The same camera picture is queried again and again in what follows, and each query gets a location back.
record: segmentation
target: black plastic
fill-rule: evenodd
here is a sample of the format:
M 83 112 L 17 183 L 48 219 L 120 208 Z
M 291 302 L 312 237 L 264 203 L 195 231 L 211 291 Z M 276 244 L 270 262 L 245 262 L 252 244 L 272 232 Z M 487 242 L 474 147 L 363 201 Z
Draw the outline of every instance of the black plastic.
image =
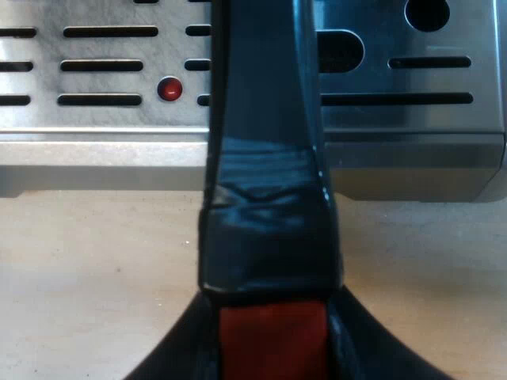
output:
M 125 380 L 219 380 L 218 320 L 197 294 L 180 320 Z
M 311 7 L 311 0 L 213 6 L 199 284 L 223 302 L 327 295 L 341 284 Z
M 451 380 L 388 332 L 346 287 L 331 298 L 329 313 L 331 336 L 341 338 L 339 379 Z

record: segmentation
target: light wooden surface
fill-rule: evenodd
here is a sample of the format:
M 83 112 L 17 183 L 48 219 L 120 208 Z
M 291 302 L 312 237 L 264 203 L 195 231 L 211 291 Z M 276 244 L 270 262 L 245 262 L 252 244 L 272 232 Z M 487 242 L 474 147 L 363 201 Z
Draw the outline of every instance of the light wooden surface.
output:
M 196 291 L 200 193 L 0 199 L 0 379 L 120 379 Z M 507 379 L 507 202 L 340 198 L 346 282 L 458 379 Z

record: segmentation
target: oval cutout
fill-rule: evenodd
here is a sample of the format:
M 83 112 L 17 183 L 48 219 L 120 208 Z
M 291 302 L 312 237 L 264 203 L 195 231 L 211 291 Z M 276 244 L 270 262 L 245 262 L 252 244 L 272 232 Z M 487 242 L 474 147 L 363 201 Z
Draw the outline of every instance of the oval cutout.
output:
M 451 17 L 445 0 L 409 0 L 405 7 L 406 19 L 421 32 L 436 32 L 442 29 Z
M 346 73 L 356 69 L 364 58 L 363 41 L 346 30 L 318 32 L 318 59 L 321 73 Z

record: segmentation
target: slot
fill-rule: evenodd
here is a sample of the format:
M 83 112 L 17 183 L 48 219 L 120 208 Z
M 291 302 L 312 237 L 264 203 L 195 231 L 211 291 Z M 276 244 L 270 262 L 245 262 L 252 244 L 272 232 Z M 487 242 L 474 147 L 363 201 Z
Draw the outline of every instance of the slot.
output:
M 29 105 L 28 95 L 0 95 L 0 106 L 22 106 Z
M 143 63 L 138 59 L 67 59 L 60 63 L 61 71 L 141 71 Z
M 36 34 L 35 28 L 0 28 L 0 37 L 33 38 Z
M 1 73 L 28 72 L 33 70 L 30 61 L 0 61 Z
M 391 69 L 454 69 L 470 67 L 468 57 L 415 57 L 389 59 Z
M 210 71 L 212 61 L 210 59 L 188 59 L 185 69 L 188 71 Z
M 191 37 L 206 37 L 212 34 L 211 25 L 189 25 L 185 30 L 188 36 Z
M 137 93 L 65 93 L 58 97 L 59 105 L 133 107 L 141 105 Z
M 197 104 L 203 107 L 209 107 L 209 95 L 199 95 L 197 98 Z
M 468 105 L 471 93 L 325 93 L 323 106 L 343 105 Z
M 137 26 L 68 26 L 63 30 L 66 38 L 155 37 L 158 28 Z

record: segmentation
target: red button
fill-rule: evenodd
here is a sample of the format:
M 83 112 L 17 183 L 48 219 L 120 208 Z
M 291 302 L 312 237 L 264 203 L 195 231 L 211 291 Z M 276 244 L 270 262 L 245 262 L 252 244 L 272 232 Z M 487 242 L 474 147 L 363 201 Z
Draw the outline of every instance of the red button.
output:
M 158 95 L 164 101 L 177 101 L 183 93 L 183 85 L 175 77 L 163 78 L 158 84 Z

